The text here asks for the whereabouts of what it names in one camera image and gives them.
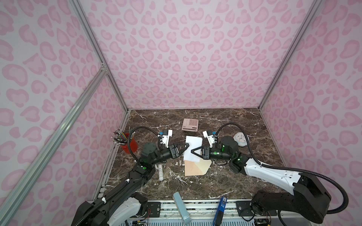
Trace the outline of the white letter paper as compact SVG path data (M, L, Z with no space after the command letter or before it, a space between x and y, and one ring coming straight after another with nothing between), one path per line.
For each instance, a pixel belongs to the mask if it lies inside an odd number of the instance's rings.
M186 136L186 143L189 144L189 148L184 152L183 160L189 162L200 162L200 158L193 155L191 150L202 146L203 139L201 137Z

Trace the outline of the beige envelope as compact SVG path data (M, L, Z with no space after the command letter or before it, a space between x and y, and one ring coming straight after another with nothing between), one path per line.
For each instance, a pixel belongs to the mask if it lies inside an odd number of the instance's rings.
M209 170L212 161L201 159L199 162L184 161L185 176L202 176Z

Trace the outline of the white glue stick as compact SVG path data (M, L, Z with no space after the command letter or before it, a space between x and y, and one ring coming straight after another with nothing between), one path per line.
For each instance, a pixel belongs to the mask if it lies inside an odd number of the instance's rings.
M157 166L157 169L158 169L159 181L163 181L164 180L163 165L159 164Z

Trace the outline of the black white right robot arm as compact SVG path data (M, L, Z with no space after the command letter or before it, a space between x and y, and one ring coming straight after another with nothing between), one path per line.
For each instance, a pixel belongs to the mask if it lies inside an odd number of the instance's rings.
M300 214L310 222L321 224L326 215L340 213L348 207L347 192L333 179L306 169L263 163L255 157L252 150L249 150L249 155L240 152L234 138L219 138L222 129L223 126L216 132L205 131L203 134L209 145L191 149L190 152L204 160L225 160L234 173L261 179L283 189L282 193L257 191L249 206L242 211L251 212L253 216L276 211L279 220L282 220L282 211L289 211ZM329 182L340 191L343 200L339 207L329 208L332 196L321 180Z

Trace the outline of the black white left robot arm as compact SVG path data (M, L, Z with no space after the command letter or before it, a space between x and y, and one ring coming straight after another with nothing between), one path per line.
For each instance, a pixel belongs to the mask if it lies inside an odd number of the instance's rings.
M188 143L169 145L171 131L156 136L158 142L144 145L140 159L119 185L94 202L84 202L78 207L73 226L119 226L132 216L146 216L148 200L136 191L153 177L155 165L180 157L189 147Z

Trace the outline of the pink calculator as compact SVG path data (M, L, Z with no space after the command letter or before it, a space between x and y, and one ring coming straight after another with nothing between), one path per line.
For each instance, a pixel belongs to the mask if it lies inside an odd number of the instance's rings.
M197 119L184 119L182 131L197 132L199 128L199 121Z

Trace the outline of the white round clock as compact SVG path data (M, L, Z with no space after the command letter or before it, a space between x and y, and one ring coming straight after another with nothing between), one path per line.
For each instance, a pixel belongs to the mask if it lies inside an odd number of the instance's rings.
M247 138L242 132L238 132L233 136L234 141L237 142L238 146L245 147L248 145Z

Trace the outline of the red pencil cup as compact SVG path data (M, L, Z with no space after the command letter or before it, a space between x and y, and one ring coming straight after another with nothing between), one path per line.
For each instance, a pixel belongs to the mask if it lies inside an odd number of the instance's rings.
M134 140L134 138L132 137L132 140L130 142L130 147L131 147L131 150L133 153L136 153L137 150L138 150L138 144L137 142ZM126 154L131 154L129 149L128 149L128 145L125 144L125 145L121 145L121 148L123 149L123 151L126 153Z

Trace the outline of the coloured pencils bundle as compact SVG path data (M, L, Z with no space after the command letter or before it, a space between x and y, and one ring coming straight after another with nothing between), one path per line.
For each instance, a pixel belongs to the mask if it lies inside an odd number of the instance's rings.
M110 137L115 143L122 145L122 146L127 145L129 140L131 140L131 141L133 140L133 135L130 135L129 133L126 134L120 129L115 130L113 132L113 136L110 136Z

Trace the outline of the blue utility knife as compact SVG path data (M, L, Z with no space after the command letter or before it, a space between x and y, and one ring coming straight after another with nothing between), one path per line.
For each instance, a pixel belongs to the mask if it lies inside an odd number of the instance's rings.
M227 203L227 197L222 196L218 204L218 207L216 209L216 214L213 220L213 226L221 226L223 215L226 208L226 203Z

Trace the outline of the light blue stapler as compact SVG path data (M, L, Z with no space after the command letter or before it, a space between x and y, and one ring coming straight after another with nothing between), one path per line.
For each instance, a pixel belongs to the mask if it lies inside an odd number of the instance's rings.
M187 211L187 208L179 192L173 194L173 200L175 202L179 214L181 215L184 225L190 224L192 222L191 217Z

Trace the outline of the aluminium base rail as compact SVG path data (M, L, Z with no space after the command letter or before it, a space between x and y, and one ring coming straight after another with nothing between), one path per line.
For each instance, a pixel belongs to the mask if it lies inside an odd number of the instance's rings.
M184 200L187 220L179 213L173 200L145 200L143 197L131 197L125 201L112 215L105 216L99 210L101 218L96 219L93 213L83 226L213 226L219 205L218 199ZM227 200L222 226L312 226L313 222L297 213L269 211L255 215L247 210L248 199Z

